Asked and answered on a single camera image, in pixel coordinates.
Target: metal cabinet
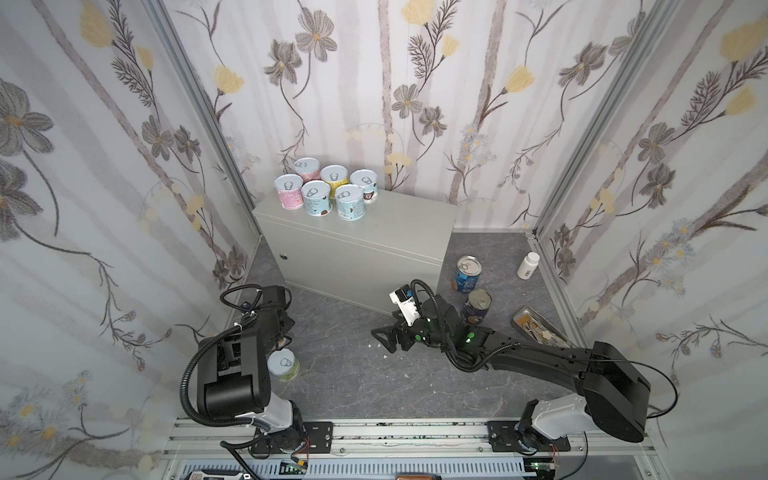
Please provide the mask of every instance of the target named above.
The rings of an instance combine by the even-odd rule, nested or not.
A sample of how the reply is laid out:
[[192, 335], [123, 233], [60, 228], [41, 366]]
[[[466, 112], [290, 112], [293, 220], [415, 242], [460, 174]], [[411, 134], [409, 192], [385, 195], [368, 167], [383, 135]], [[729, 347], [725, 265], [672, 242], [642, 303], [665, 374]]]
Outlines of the metal cabinet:
[[276, 195], [253, 215], [286, 285], [390, 313], [389, 293], [404, 283], [419, 278], [436, 289], [456, 207], [380, 190], [352, 222], [335, 205], [324, 217], [284, 210]]

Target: yellow can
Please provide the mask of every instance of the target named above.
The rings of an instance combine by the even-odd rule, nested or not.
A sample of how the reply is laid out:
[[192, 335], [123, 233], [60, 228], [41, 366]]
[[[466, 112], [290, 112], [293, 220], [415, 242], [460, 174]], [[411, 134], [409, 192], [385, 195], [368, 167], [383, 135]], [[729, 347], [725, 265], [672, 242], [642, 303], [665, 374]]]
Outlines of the yellow can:
[[349, 183], [346, 168], [341, 165], [329, 165], [320, 171], [320, 178], [331, 186], [331, 198], [336, 198], [336, 188]]

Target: gray tabletop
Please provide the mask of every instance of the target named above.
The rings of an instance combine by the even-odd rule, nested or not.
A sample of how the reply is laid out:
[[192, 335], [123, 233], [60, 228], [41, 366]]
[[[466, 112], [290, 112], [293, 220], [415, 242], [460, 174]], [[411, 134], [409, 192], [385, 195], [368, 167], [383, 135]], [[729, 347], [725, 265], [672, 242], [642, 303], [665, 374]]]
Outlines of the gray tabletop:
[[[517, 336], [509, 320], [523, 306], [531, 306], [559, 328], [561, 321], [541, 274], [536, 271], [529, 280], [517, 277], [528, 251], [521, 233], [454, 233], [438, 293], [461, 308], [466, 295], [451, 288], [451, 279], [458, 258], [472, 255], [483, 266], [478, 288], [493, 296], [483, 326]], [[248, 281], [261, 285], [283, 281], [265, 243]], [[300, 372], [287, 383], [273, 378], [272, 388], [296, 402], [305, 419], [519, 416], [528, 400], [568, 393], [513, 372], [460, 372], [437, 349], [420, 345], [391, 354], [370, 334], [371, 329], [391, 325], [391, 316], [305, 290], [293, 290], [288, 314], [296, 320], [290, 349], [300, 362]]]

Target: wall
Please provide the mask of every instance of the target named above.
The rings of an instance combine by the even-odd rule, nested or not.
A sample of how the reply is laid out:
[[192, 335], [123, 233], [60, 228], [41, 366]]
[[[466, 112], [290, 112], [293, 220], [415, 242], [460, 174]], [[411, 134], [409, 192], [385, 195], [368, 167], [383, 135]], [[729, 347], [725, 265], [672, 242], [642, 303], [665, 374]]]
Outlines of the wall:
[[765, 476], [766, 14], [683, 2], [541, 236], [588, 335], [679, 385], [648, 424], [676, 480]]
[[314, 156], [484, 229], [535, 225], [652, 4], [164, 3], [255, 197]]
[[3, 2], [0, 44], [2, 476], [159, 478], [247, 212], [140, 3]]

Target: dark blue can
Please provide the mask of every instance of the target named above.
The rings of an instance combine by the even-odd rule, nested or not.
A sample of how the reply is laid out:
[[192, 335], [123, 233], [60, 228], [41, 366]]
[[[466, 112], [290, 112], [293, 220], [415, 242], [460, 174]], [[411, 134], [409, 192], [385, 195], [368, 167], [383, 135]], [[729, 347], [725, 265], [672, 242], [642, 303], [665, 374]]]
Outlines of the dark blue can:
[[466, 255], [456, 264], [456, 274], [453, 276], [453, 289], [461, 293], [469, 293], [474, 288], [482, 272], [480, 260]]

